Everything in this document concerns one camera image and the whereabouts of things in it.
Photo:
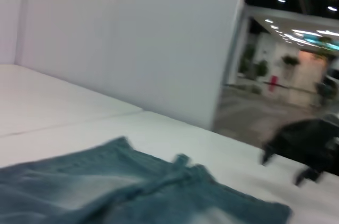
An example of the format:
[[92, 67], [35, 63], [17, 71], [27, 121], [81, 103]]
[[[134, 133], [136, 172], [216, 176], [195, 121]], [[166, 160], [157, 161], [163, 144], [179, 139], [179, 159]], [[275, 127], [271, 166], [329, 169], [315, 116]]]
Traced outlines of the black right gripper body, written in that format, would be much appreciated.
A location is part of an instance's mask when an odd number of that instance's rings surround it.
[[264, 146], [272, 147], [274, 155], [302, 162], [305, 169], [316, 170], [319, 180], [338, 155], [337, 138], [336, 117], [305, 119], [282, 126]]

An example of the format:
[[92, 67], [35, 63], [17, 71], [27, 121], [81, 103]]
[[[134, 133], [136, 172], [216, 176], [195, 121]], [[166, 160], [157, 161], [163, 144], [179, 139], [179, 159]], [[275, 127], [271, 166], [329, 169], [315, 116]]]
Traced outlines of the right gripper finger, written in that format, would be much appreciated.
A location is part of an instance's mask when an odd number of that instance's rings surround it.
[[295, 178], [295, 185], [301, 186], [305, 180], [316, 182], [318, 180], [318, 172], [314, 169], [305, 169]]
[[265, 166], [270, 161], [273, 155], [274, 155], [274, 149], [270, 146], [265, 146], [263, 148], [261, 164]]

